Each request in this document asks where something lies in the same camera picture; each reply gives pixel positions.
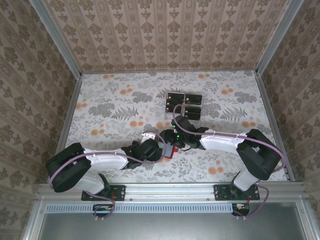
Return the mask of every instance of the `floral wallpaper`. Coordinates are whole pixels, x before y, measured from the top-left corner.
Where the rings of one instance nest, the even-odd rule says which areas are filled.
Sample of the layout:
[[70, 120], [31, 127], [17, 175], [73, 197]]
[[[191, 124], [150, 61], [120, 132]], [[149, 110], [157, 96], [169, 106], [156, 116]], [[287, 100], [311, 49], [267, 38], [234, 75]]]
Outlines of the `floral wallpaper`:
[[263, 73], [291, 166], [320, 223], [320, 1], [305, 0]]
[[[168, 92], [203, 95], [196, 127], [227, 133], [257, 128], [274, 140], [253, 71], [119, 73], [82, 76], [67, 146], [115, 150], [140, 141], [143, 131], [173, 129], [172, 114], [165, 113]], [[231, 181], [244, 167], [237, 154], [191, 149], [154, 165], [99, 172], [112, 183], [219, 182]], [[287, 179], [282, 170], [270, 180]]]
[[44, 0], [83, 73], [254, 69], [289, 0]]
[[0, 239], [18, 240], [75, 79], [27, 1], [0, 1]]

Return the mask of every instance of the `floral tablecloth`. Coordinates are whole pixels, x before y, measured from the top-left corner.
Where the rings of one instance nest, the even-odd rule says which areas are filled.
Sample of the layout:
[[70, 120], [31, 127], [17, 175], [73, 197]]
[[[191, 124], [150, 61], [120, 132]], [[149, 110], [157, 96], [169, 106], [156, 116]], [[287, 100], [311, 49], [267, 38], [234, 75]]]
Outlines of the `floral tablecloth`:
[[[197, 128], [227, 133], [257, 128], [274, 141], [253, 71], [118, 73], [82, 76], [67, 146], [80, 142], [88, 149], [114, 150], [141, 140], [142, 131], [171, 128], [168, 92], [203, 95]], [[191, 149], [157, 164], [99, 172], [111, 183], [227, 182], [244, 167], [238, 155]], [[287, 179], [281, 170], [269, 180]]]

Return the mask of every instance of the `damask wallpaper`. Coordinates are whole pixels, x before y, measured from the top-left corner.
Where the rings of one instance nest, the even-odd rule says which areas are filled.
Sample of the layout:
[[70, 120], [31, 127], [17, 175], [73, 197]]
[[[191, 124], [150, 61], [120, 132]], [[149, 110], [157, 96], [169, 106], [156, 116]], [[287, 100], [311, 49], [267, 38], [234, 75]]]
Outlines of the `damask wallpaper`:
[[83, 73], [254, 69], [289, 0], [44, 0]]
[[0, 1], [0, 239], [26, 227], [75, 79], [28, 0]]
[[320, 223], [320, 1], [305, 0], [263, 73], [291, 166]]
[[[252, 128], [274, 140], [253, 71], [159, 72], [82, 75], [82, 86], [67, 146], [80, 142], [92, 150], [115, 150], [140, 141], [143, 131], [173, 129], [165, 114], [168, 92], [203, 95], [197, 128], [247, 133]], [[174, 153], [154, 165], [101, 169], [112, 183], [229, 182], [244, 169], [237, 154], [221, 150]], [[284, 170], [271, 181], [286, 181]]]

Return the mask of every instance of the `gray leaf pattern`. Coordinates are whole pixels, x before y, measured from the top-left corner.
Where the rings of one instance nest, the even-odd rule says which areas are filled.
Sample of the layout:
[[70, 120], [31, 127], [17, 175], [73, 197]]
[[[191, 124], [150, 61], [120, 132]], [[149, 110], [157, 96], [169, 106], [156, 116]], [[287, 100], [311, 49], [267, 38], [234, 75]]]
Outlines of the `gray leaf pattern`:
[[[253, 72], [158, 72], [82, 75], [67, 146], [80, 142], [88, 149], [114, 150], [140, 141], [144, 131], [172, 129], [172, 115], [165, 113], [168, 92], [203, 95], [201, 120], [192, 122], [197, 128], [227, 133], [257, 128], [274, 141]], [[4, 139], [11, 138], [8, 133]], [[111, 183], [191, 183], [231, 181], [243, 168], [238, 155], [191, 149], [179, 150], [172, 159], [154, 165], [98, 172]], [[270, 180], [286, 180], [286, 176], [280, 171]]]

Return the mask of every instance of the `purple cable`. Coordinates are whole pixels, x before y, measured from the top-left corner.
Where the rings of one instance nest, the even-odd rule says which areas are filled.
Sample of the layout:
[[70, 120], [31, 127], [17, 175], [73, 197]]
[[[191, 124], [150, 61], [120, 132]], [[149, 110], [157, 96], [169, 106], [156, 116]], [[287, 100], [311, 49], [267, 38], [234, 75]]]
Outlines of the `purple cable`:
[[[131, 159], [133, 161], [136, 161], [138, 163], [141, 163], [141, 164], [156, 164], [158, 162], [160, 162], [162, 159], [164, 159], [165, 157], [165, 154], [167, 152], [167, 145], [166, 145], [166, 142], [165, 140], [160, 136], [160, 134], [156, 131], [144, 131], [142, 134], [145, 134], [145, 133], [152, 133], [152, 134], [155, 134], [164, 144], [164, 155], [161, 155], [161, 158], [157, 161], [147, 161], [147, 162], [144, 162], [144, 161], [141, 161], [139, 159], [136, 159], [132, 156], [128, 156], [128, 155], [125, 155], [123, 153], [117, 153], [117, 152], [109, 152], [109, 151], [101, 151], [101, 152], [88, 152], [88, 153], [83, 153], [83, 154], [80, 154], [78, 156], [75, 156], [73, 158], [71, 158], [70, 160], [66, 161], [61, 167], [58, 168], [57, 171], [55, 171], [55, 173], [50, 177], [50, 180], [49, 180], [49, 187], [50, 188], [54, 188], [53, 185], [52, 185], [52, 182], [53, 180], [55, 179], [55, 177], [61, 172], [62, 169], [64, 169], [66, 166], [68, 166], [69, 164], [71, 164], [72, 162], [74, 162], [75, 160], [79, 159], [79, 158], [82, 158], [82, 157], [86, 157], [86, 156], [93, 156], [93, 155], [116, 155], [116, 156], [122, 156], [122, 157], [125, 157], [127, 159]], [[103, 200], [107, 200], [107, 201], [110, 201], [112, 202], [112, 209], [111, 211], [104, 217], [104, 218], [107, 218], [109, 217], [112, 212], [115, 210], [115, 207], [116, 207], [116, 203], [115, 201], [113, 201], [112, 199], [108, 198], [108, 197], [104, 197], [104, 196], [98, 196], [98, 195], [95, 195], [95, 194], [92, 194], [91, 192], [88, 192], [88, 191], [85, 191], [88, 195], [90, 195], [91, 197], [94, 197], [94, 198], [97, 198], [97, 199], [103, 199]], [[99, 209], [99, 207], [97, 207], [95, 210], [94, 210], [94, 216], [97, 218], [97, 209]]]
[[221, 133], [221, 132], [216, 132], [216, 133], [212, 133], [212, 132], [207, 132], [207, 133], [206, 133], [206, 132], [203, 132], [203, 133], [202, 133], [202, 132], [201, 132], [201, 133], [200, 133], [200, 132], [192, 132], [192, 131], [188, 131], [188, 130], [184, 129], [182, 126], [179, 125], [179, 123], [178, 123], [177, 120], [176, 120], [175, 112], [176, 112], [176, 109], [177, 109], [178, 107], [183, 108], [184, 106], [183, 106], [182, 104], [177, 104], [177, 105], [175, 105], [175, 107], [174, 107], [174, 109], [173, 109], [173, 113], [172, 113], [172, 115], [173, 115], [173, 121], [174, 121], [174, 123], [175, 123], [182, 131], [186, 132], [187, 134], [207, 135], [207, 136], [215, 135], [215, 136], [221, 136], [221, 137], [239, 138], [239, 139], [248, 140], [248, 141], [251, 141], [251, 142], [254, 142], [254, 143], [257, 143], [257, 144], [261, 144], [261, 145], [264, 145], [264, 146], [272, 149], [272, 150], [275, 151], [277, 154], [279, 154], [279, 156], [281, 157], [281, 162], [282, 162], [282, 164], [281, 164], [280, 167], [276, 168], [276, 169], [273, 171], [273, 173], [280, 171], [281, 169], [283, 169], [283, 168], [286, 166], [288, 160], [287, 160], [287, 158], [285, 157], [285, 155], [284, 155], [278, 148], [276, 148], [276, 147], [274, 147], [274, 146], [272, 146], [272, 145], [270, 145], [270, 144], [268, 144], [268, 143], [266, 143], [266, 142], [264, 142], [264, 141], [260, 141], [260, 140], [257, 140], [257, 139], [251, 138], [251, 137], [241, 136], [241, 135], [233, 134], [233, 133]]
[[258, 188], [262, 188], [262, 189], [265, 189], [265, 190], [266, 190], [265, 198], [264, 198], [263, 202], [261, 203], [261, 205], [258, 207], [258, 209], [255, 210], [253, 213], [247, 215], [247, 216], [243, 216], [243, 215], [242, 215], [240, 212], [238, 212], [238, 211], [235, 211], [235, 210], [233, 211], [234, 213], [238, 214], [239, 216], [242, 216], [243, 219], [252, 217], [252, 216], [255, 215], [257, 212], [259, 212], [259, 211], [261, 210], [261, 208], [265, 205], [266, 201], [268, 200], [268, 197], [269, 197], [269, 189], [266, 188], [265, 186], [261, 186], [261, 185], [259, 185], [259, 184], [257, 184], [257, 183], [256, 183], [255, 185], [256, 185]]

